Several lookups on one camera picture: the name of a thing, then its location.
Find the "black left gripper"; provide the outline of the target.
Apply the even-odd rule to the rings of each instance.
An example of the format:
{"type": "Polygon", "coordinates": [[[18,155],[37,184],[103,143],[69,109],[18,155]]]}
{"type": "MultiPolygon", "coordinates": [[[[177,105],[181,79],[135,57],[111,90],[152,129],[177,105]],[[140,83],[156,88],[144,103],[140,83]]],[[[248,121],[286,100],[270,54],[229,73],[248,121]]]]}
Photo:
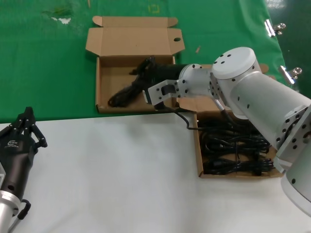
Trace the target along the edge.
{"type": "Polygon", "coordinates": [[[26,107],[9,128],[9,133],[0,139],[0,163],[5,171],[0,189],[23,197],[37,149],[46,148],[48,144],[36,125],[32,107],[26,107]]]}

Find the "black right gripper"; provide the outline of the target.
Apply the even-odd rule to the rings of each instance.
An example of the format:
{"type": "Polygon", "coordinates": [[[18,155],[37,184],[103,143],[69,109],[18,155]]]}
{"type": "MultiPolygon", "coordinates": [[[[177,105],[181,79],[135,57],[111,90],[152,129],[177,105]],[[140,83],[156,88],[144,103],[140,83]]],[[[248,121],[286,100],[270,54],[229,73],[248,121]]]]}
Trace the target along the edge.
{"type": "Polygon", "coordinates": [[[129,74],[136,76],[136,79],[151,80],[152,82],[178,80],[184,67],[185,64],[156,64],[156,58],[154,56],[150,56],[139,65],[139,71],[133,69],[129,72],[129,74]]]}

